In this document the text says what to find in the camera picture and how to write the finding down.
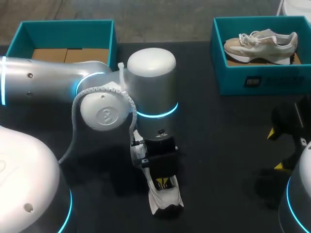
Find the screw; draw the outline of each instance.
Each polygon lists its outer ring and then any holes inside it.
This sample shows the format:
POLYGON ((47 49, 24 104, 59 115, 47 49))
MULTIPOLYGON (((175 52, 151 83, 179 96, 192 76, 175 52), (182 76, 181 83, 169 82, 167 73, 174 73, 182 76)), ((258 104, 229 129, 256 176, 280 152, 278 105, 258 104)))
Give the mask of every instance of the screw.
POLYGON ((158 134, 164 134, 164 133, 165 133, 165 130, 159 130, 157 133, 158 133, 158 134))

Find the shoe sole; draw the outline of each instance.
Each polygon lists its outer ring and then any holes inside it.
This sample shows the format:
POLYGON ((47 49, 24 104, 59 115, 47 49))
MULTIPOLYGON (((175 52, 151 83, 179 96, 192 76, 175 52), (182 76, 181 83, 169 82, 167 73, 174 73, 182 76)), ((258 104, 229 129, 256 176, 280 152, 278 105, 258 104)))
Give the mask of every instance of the shoe sole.
POLYGON ((265 59, 271 63, 278 64, 278 65, 290 65, 291 64, 291 57, 274 57, 274 56, 264 56, 264 57, 242 57, 238 55, 234 55, 230 52, 227 52, 225 50, 226 54, 228 54, 230 57, 234 58, 235 60, 243 63, 249 63, 254 59, 262 58, 265 59))

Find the black table surface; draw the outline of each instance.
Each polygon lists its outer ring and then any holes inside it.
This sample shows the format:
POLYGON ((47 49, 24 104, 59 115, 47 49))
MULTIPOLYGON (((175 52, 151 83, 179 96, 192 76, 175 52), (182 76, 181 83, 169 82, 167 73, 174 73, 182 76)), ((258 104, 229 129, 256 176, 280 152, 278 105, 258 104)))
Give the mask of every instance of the black table surface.
MULTIPOLYGON (((143 48, 171 51, 177 60, 176 140, 187 154, 178 175, 185 204, 179 218, 155 219, 144 180, 131 167, 128 121, 112 132, 79 126, 77 148, 63 171, 73 193, 80 233, 274 232, 278 216, 249 198, 251 174, 293 152, 289 137, 267 140, 271 110, 297 96, 221 97, 209 42, 120 44, 119 62, 143 48)), ((7 47, 0 47, 5 54, 7 47)), ((4 127, 37 137, 59 158, 71 140, 70 105, 1 107, 4 127)))

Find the cable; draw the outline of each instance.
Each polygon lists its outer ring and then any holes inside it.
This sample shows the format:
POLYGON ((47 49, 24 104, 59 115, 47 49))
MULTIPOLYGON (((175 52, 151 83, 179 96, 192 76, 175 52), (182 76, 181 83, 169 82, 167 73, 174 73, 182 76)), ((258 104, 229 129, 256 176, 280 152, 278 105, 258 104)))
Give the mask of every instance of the cable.
POLYGON ((276 16, 279 16, 281 14, 281 9, 282 9, 283 4, 284 4, 284 0, 281 0, 280 5, 278 6, 276 16))
POLYGON ((90 94, 90 93, 96 93, 96 92, 112 92, 112 93, 116 93, 116 94, 119 94, 119 95, 122 95, 124 98, 126 98, 131 107, 132 107, 132 112, 133 112, 133 117, 132 117, 132 123, 130 125, 130 128, 129 128, 129 134, 130 134, 130 139, 131 139, 131 144, 134 142, 134 128, 135 128, 135 125, 136 125, 136 121, 137 121, 137 110, 136 110, 136 106, 135 106, 135 103, 134 101, 132 100, 132 98, 128 95, 127 92, 125 91, 120 91, 118 89, 115 89, 115 88, 107 88, 107 87, 104 87, 104 86, 97 86, 97 87, 91 87, 91 88, 88 88, 82 92, 80 92, 73 100, 73 103, 72 103, 72 107, 71 107, 71 121, 72 121, 72 138, 71 138, 71 143, 66 151, 66 153, 58 160, 58 163, 61 164, 62 162, 64 162, 68 157, 69 155, 71 154, 75 144, 76 144, 76 141, 77 141, 77 119, 76 119, 76 112, 77 112, 77 106, 78 106, 78 103, 79 103, 79 100, 90 94))

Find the shoe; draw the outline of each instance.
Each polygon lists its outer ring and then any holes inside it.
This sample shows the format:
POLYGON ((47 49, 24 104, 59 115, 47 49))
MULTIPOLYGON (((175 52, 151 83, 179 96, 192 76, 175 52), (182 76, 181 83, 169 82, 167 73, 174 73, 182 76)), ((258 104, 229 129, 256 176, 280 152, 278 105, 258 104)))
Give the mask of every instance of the shoe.
MULTIPOLYGON (((134 131, 134 136, 137 141, 143 140, 137 130, 134 131)), ((145 154, 146 149, 143 144, 131 147, 132 161, 144 158, 145 154)), ((153 179, 148 167, 141 168, 141 170, 149 186, 148 198, 151 213, 157 217, 167 218, 178 215, 182 211, 184 204, 180 196, 176 176, 153 179)))
POLYGON ((267 29, 250 35, 239 34, 239 38, 226 41, 224 50, 230 57, 243 63, 263 58, 274 64, 290 65, 297 46, 297 33, 280 35, 267 29))

